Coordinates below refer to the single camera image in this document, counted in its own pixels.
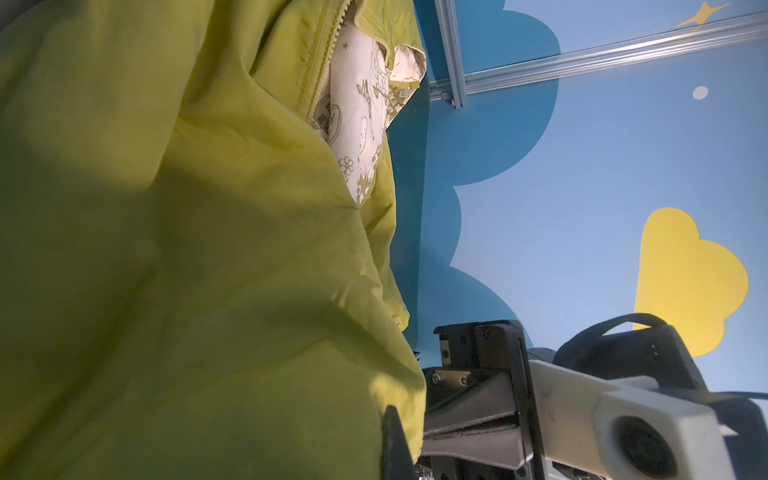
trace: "yellow cloud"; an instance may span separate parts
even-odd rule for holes
[[[673,325],[691,355],[702,356],[720,345],[725,319],[738,310],[749,287],[736,255],[701,240],[690,215],[663,208],[648,218],[634,310]]]

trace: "yellow star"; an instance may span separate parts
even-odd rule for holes
[[[697,13],[691,20],[688,20],[687,22],[683,22],[679,24],[678,27],[682,27],[683,25],[688,25],[689,23],[697,23],[699,25],[704,25],[705,23],[707,23],[707,20],[709,19],[710,15],[712,15],[714,12],[717,12],[722,7],[727,7],[728,5],[730,5],[730,3],[726,3],[725,5],[712,8],[710,7],[710,4],[704,2],[701,4],[699,13]]]

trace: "cartoon print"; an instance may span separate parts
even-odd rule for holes
[[[333,142],[336,141],[336,138],[341,131],[341,107],[334,104],[330,108],[328,115],[330,117],[328,127],[326,128],[326,131],[328,132],[328,145],[333,145]]]
[[[384,55],[380,48],[374,48],[371,52],[371,73],[376,83],[373,85],[374,91],[384,92],[389,88],[389,69],[383,64]]]
[[[360,152],[366,149],[366,139],[368,137],[368,118],[360,119]]]
[[[379,146],[376,148],[376,152],[373,154],[373,159],[371,160],[373,164],[373,171],[376,172],[376,165],[379,163],[379,156],[382,153],[382,145],[379,144]]]
[[[411,98],[412,91],[390,88],[386,99],[386,126],[388,127]]]
[[[373,185],[376,183],[376,171],[360,172],[357,177],[357,204],[362,206],[371,196]]]
[[[368,116],[369,118],[372,118],[373,112],[371,110],[371,93],[368,89],[368,79],[364,78],[362,82],[357,84],[356,87],[357,87],[357,93],[359,93],[368,104]]]
[[[420,68],[421,62],[416,59],[416,55],[416,51],[408,45],[398,45],[395,49],[395,67],[390,74],[390,80],[421,81],[424,73]]]
[[[339,168],[341,168],[341,173],[344,174],[344,181],[349,181],[349,177],[355,171],[355,162],[349,157],[340,158]]]
[[[328,140],[328,127],[329,123],[331,122],[331,112],[330,112],[330,103],[331,103],[331,96],[330,94],[327,94],[323,96],[323,98],[320,99],[319,102],[317,102],[317,106],[315,106],[315,111],[312,115],[312,121],[310,124],[312,125],[312,128],[314,128],[320,135],[323,136],[326,140]]]

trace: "black cable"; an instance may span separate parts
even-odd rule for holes
[[[763,392],[718,392],[718,393],[724,393],[726,395],[746,396],[747,398],[755,399],[755,400],[768,400],[768,393],[763,393]]]

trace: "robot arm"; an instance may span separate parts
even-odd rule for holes
[[[624,321],[652,328],[603,335]],[[529,354],[515,321],[435,333],[442,367],[424,371],[425,478],[544,480],[547,461],[580,480],[768,475],[760,407],[708,392],[677,332],[656,317],[599,324],[554,358]]]

